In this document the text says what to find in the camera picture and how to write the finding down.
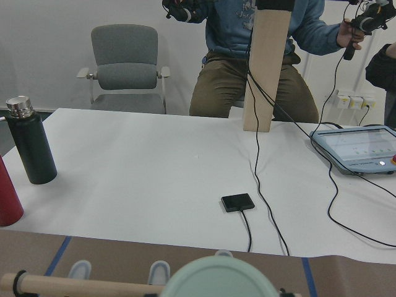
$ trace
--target white table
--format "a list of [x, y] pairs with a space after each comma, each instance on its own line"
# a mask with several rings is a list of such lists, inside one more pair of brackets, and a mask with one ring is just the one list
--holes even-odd
[[[313, 124], [302, 124], [309, 132]], [[30, 184], [19, 154], [4, 157], [25, 209], [9, 230], [245, 251], [242, 216], [221, 196], [247, 192], [252, 252], [283, 254], [253, 176], [254, 132], [241, 119], [59, 109], [45, 121], [58, 176]], [[331, 222], [335, 189], [328, 164], [292, 123], [259, 134], [262, 192], [292, 256], [341, 255], [396, 264], [396, 249], [371, 243]], [[333, 215], [396, 244], [396, 199], [334, 170], [340, 188]], [[396, 192], [395, 176], [369, 176]]]

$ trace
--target silver bottle cap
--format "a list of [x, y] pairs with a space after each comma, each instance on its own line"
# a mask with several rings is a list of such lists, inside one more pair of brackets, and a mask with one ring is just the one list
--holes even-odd
[[12, 118], [28, 118], [35, 110], [28, 96], [17, 96], [6, 101]]

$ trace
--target blue tape strip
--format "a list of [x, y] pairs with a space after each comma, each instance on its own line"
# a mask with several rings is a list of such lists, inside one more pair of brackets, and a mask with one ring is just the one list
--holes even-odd
[[45, 272], [45, 274], [44, 274], [45, 277], [49, 277], [54, 272], [55, 267], [57, 266], [57, 264], [61, 260], [61, 258], [63, 256], [63, 253], [66, 250], [67, 246], [69, 245], [71, 239], [72, 239], [71, 236], [66, 236], [66, 238], [64, 239], [61, 247], [58, 249], [54, 259], [52, 260], [52, 262], [49, 265], [47, 271]]
[[308, 258], [301, 258], [303, 261], [303, 267], [305, 272], [305, 277], [307, 279], [309, 294], [311, 297], [317, 297], [316, 287], [314, 282], [314, 277], [312, 276], [311, 267], [309, 266]]

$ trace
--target thermos bottle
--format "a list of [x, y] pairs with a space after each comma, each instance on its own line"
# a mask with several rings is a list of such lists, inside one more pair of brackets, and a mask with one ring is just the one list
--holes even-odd
[[17, 193], [0, 156], [0, 226], [9, 226], [24, 214]]
[[8, 126], [29, 181], [32, 184], [52, 181], [57, 172], [40, 115], [28, 96], [10, 98], [6, 103]]

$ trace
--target red bottle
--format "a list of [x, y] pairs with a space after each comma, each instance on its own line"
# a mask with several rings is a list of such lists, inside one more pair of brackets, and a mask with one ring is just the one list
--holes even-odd
[[24, 214], [6, 166], [0, 156], [0, 226], [17, 222]]

